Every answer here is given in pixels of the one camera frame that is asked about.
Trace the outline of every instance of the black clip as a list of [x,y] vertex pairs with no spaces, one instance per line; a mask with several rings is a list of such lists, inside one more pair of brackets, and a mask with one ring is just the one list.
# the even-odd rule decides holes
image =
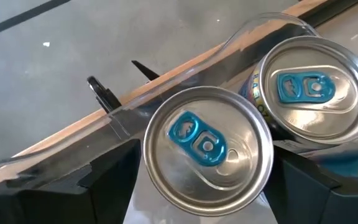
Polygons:
[[106,89],[102,84],[100,84],[99,80],[95,77],[90,76],[86,80],[88,81],[89,87],[96,95],[97,101],[106,113],[110,113],[121,106],[118,98],[109,89]]
[[157,73],[153,72],[151,69],[147,68],[146,66],[144,66],[142,63],[133,60],[131,61],[136,67],[137,69],[139,69],[143,75],[145,75],[150,81],[153,81],[154,79],[158,78],[160,75],[158,75]]

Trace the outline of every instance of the can label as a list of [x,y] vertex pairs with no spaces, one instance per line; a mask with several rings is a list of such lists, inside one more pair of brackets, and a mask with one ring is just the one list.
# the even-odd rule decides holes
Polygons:
[[249,100],[259,110],[267,122],[273,121],[272,117],[266,110],[262,97],[260,96],[259,66],[255,68],[254,72],[252,72],[252,74],[244,82],[239,93],[243,97],[247,98],[247,100]]

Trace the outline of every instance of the silver can top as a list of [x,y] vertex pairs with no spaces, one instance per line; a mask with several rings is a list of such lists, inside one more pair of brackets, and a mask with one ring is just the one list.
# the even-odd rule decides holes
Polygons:
[[358,57],[319,37],[276,45],[260,69],[267,110],[287,131],[322,144],[358,138]]
[[201,216],[240,210],[262,191],[273,143],[262,115],[228,90],[202,86],[173,95],[144,137],[144,158],[158,191]]

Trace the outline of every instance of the wooden edge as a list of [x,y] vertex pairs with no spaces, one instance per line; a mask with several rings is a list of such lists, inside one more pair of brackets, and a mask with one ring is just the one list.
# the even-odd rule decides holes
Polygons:
[[[299,17],[300,15],[313,10],[314,8],[322,5],[323,3],[327,2],[328,0],[303,0],[301,2],[296,3],[295,5],[289,7],[288,9],[284,10],[283,13],[291,15],[291,16],[295,16],[295,17]],[[258,37],[257,39],[261,39],[263,38],[265,35],[267,35],[269,32],[258,32]],[[125,95],[123,97],[120,97],[120,102],[124,105],[128,102],[130,102],[131,100],[133,100],[134,98],[136,98],[137,96],[146,93],[147,91],[149,91],[150,89],[161,85],[162,83],[166,82],[167,80],[169,80],[170,78],[184,72],[185,70],[191,68],[192,66],[202,62],[203,60],[207,59],[209,56],[211,56],[215,51],[217,51],[220,48],[221,44],[208,50],[207,52],[187,61],[186,63],[178,66],[177,68],[174,68],[173,70],[170,70],[169,72],[165,73],[164,75],[162,75],[161,77],[148,82],[147,84],[139,87],[138,89],[132,91],[131,93],[129,93],[128,95]],[[103,109],[99,109],[97,111],[95,111],[94,113],[91,113],[90,115],[84,117],[83,119],[67,126],[66,128],[62,129],[61,131],[45,138],[44,140],[38,142],[37,144],[34,144],[31,147],[28,147],[27,149],[24,149],[23,151],[21,151],[20,153],[16,154],[15,156],[22,156],[24,154],[28,154],[30,152],[34,152],[34,151],[38,151],[40,149],[43,149],[45,147],[49,147],[52,144],[55,144],[59,141],[61,141],[62,139],[68,137],[69,135],[77,132],[78,130],[86,127],[87,125],[91,124],[92,122],[96,121],[97,119],[103,117],[104,115],[106,115],[106,112],[104,112]]]

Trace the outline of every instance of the wooden plank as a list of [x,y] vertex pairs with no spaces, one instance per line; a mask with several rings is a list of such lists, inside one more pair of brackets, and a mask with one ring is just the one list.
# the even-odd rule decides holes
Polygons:
[[[283,13],[299,17],[299,16],[304,15],[308,12],[311,12],[312,10],[316,9],[317,7],[323,5],[324,3],[327,3],[327,2],[329,2],[329,0],[303,0],[303,1],[295,4],[294,6],[291,6],[288,9],[284,10]],[[224,54],[222,54],[222,57],[228,56],[229,54],[233,53],[237,49],[243,49],[244,47],[247,47],[248,45],[253,44],[254,42],[265,37],[267,34],[271,33],[272,31],[279,29],[283,25],[284,25],[284,23],[282,23],[282,22],[271,22],[271,23],[264,24],[264,25],[256,28],[250,34],[244,34],[244,36],[239,39],[239,40],[243,40],[243,41],[238,42],[238,44],[240,44],[241,46],[233,45],[231,47],[231,49],[225,50]],[[155,79],[155,80],[139,87],[138,89],[132,91],[128,95],[121,97],[120,102],[123,105],[127,104],[128,102],[132,101],[134,98],[148,92],[149,90],[151,90],[152,88],[155,88],[156,86],[163,84],[164,82],[177,76],[178,74],[181,74],[185,70],[188,70],[192,66],[207,59],[214,52],[216,52],[220,48],[220,46],[221,45],[218,45],[218,46],[208,50],[207,52],[189,60],[188,62],[178,66],[177,68],[170,70],[169,72],[162,75],[158,79]],[[15,156],[22,156],[24,154],[38,151],[45,147],[49,147],[49,146],[61,141],[62,139],[72,135],[73,133],[77,132],[78,130],[86,127],[87,125],[95,122],[97,119],[102,118],[104,115],[106,115],[106,113],[104,112],[103,109],[97,110],[94,113],[84,117],[83,119],[62,129],[61,131],[38,142],[37,144],[34,144],[33,146],[23,150],[22,152],[16,154]]]

